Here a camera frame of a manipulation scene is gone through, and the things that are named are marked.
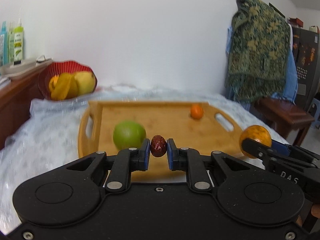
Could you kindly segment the large yellow-orange orange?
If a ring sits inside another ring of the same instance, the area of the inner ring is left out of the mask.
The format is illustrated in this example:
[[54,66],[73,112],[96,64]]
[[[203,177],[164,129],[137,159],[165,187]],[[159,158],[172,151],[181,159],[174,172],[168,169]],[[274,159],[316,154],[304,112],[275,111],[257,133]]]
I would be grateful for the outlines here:
[[265,146],[268,146],[268,147],[272,146],[272,138],[269,131],[265,127],[260,125],[249,126],[240,135],[240,138],[239,138],[240,150],[245,156],[249,156],[249,153],[242,148],[242,142],[245,139],[253,139]]

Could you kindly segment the red jujube date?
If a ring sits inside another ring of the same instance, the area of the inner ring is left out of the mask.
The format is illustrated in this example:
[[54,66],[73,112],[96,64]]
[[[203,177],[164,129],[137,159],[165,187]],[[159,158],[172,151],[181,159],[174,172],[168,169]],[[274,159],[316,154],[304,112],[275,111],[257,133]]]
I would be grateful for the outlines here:
[[150,151],[156,158],[162,157],[167,152],[167,142],[161,135],[155,135],[150,144]]

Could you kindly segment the dark wooden bench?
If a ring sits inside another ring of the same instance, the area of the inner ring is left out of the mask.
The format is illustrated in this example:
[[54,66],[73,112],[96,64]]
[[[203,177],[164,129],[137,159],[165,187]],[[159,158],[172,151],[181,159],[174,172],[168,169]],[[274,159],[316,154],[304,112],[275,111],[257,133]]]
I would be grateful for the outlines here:
[[287,139],[291,131],[298,131],[293,146],[302,144],[315,120],[309,113],[286,100],[262,98],[254,103],[254,107],[284,139]]

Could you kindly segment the wooden bamboo tray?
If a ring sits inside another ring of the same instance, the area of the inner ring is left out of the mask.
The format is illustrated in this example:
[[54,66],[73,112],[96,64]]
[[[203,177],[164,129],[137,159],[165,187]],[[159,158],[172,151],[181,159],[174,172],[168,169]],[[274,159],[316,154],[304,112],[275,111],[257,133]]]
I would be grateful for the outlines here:
[[204,116],[200,120],[190,117],[192,102],[156,101],[90,101],[80,121],[78,156],[96,151],[116,155],[113,130],[116,124],[131,120],[141,124],[147,138],[161,135],[172,138],[178,148],[189,147],[201,155],[221,151],[235,158],[242,158],[239,138],[242,129],[225,112],[207,102],[200,104]]

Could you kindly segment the small mandarin on tray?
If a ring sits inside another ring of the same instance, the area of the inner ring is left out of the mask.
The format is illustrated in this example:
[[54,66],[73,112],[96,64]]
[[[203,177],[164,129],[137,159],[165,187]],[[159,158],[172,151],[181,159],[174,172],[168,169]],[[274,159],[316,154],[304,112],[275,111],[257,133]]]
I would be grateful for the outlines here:
[[195,120],[200,120],[204,115],[204,110],[199,104],[192,104],[190,108],[190,116]]

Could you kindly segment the green apple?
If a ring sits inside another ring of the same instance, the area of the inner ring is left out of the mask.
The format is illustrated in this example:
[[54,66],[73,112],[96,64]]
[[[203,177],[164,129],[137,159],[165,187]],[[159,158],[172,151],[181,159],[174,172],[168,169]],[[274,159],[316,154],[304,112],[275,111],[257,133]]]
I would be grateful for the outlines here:
[[145,138],[145,128],[134,121],[122,121],[116,124],[113,130],[113,142],[119,151],[126,148],[140,148]]

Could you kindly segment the green patterned fringed shawl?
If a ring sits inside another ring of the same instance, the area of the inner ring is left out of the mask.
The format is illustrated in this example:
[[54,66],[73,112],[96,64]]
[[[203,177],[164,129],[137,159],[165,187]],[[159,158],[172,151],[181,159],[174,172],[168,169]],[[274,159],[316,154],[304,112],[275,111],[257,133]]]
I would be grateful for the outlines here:
[[236,0],[236,4],[226,85],[236,101],[252,103],[284,90],[290,28],[261,0]]

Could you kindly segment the black patterned cabinet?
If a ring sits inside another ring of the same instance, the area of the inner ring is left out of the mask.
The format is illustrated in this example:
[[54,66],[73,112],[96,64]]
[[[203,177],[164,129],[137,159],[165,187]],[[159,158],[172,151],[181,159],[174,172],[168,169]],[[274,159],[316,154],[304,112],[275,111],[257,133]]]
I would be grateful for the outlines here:
[[319,31],[305,30],[302,20],[290,18],[293,31],[293,57],[296,63],[298,91],[295,104],[305,111],[310,107],[319,81]]

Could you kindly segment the wooden side cabinet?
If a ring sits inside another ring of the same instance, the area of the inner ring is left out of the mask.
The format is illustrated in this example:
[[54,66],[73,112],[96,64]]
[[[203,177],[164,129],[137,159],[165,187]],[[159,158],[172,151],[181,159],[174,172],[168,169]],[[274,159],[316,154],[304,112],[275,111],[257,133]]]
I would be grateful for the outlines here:
[[43,99],[37,80],[40,72],[48,65],[46,63],[36,72],[20,80],[11,81],[9,85],[1,89],[0,148],[4,148],[6,139],[30,118],[31,101]]

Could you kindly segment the orange fruit in bowl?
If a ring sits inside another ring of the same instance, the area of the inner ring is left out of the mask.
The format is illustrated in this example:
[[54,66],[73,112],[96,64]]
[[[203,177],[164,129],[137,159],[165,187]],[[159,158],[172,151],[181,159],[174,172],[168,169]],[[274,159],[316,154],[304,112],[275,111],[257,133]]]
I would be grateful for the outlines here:
[[50,92],[52,92],[55,89],[55,86],[56,86],[58,80],[59,80],[59,75],[54,75],[53,77],[51,77],[49,84],[48,84],[48,88],[49,88]]

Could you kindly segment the yellow mango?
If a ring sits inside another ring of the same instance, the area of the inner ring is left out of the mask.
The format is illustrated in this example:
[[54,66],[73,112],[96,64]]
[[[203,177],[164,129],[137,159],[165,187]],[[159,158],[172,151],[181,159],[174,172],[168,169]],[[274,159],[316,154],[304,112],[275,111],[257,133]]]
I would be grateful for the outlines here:
[[92,93],[95,90],[96,78],[93,72],[76,72],[74,79],[78,86],[78,96]]

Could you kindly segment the red fruit bowl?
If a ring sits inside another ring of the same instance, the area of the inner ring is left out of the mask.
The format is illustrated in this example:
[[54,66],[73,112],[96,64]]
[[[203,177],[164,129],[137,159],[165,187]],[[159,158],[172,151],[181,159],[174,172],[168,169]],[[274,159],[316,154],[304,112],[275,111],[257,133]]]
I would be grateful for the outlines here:
[[38,77],[37,85],[45,99],[63,101],[91,94],[97,86],[93,70],[76,61],[53,62]]

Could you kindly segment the white tray on cabinet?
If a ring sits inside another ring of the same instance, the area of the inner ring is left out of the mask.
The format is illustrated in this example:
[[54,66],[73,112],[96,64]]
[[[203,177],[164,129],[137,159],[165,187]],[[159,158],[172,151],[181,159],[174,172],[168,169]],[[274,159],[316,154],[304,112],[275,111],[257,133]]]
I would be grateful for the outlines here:
[[5,77],[19,77],[28,75],[51,64],[51,58],[27,59],[20,64],[9,63],[1,66],[1,75]]

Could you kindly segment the green white lotion bottle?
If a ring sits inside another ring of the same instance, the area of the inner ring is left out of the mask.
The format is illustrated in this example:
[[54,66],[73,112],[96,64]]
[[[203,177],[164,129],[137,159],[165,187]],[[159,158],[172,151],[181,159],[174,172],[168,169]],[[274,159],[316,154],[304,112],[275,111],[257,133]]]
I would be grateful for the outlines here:
[[19,19],[17,27],[14,29],[14,64],[19,64],[23,60],[23,40],[24,28],[21,19]]

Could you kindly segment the teal spray bottle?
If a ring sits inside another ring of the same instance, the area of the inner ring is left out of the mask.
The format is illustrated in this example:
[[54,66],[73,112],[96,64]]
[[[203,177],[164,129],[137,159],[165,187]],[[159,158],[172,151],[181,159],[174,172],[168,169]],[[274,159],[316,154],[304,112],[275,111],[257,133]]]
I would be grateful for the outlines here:
[[1,27],[1,66],[9,63],[8,59],[8,32],[7,32],[7,22],[4,21]]

